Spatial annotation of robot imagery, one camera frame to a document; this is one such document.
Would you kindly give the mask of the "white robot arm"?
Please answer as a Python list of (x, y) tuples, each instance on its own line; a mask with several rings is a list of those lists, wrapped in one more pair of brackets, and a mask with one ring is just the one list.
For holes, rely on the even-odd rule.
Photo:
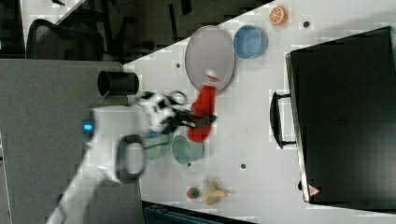
[(169, 94), (143, 92), (133, 105), (109, 105), (92, 110), (92, 138), (70, 184), (46, 224), (82, 224), (84, 213), (99, 185), (105, 181), (131, 184), (146, 168), (144, 140), (189, 128), (195, 142), (208, 137), (216, 91), (201, 89), (190, 110)]

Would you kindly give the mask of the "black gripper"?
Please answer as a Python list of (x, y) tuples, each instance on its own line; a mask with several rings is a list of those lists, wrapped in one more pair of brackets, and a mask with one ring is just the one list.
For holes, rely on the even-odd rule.
[[(175, 105), (185, 105), (187, 96), (181, 91), (171, 91), (168, 94), (144, 91), (139, 98), (149, 116), (149, 127), (154, 133), (168, 134), (174, 132), (179, 124), (178, 112)], [(197, 116), (191, 112), (181, 114), (181, 123), (189, 128), (198, 129), (210, 126), (217, 117)]]

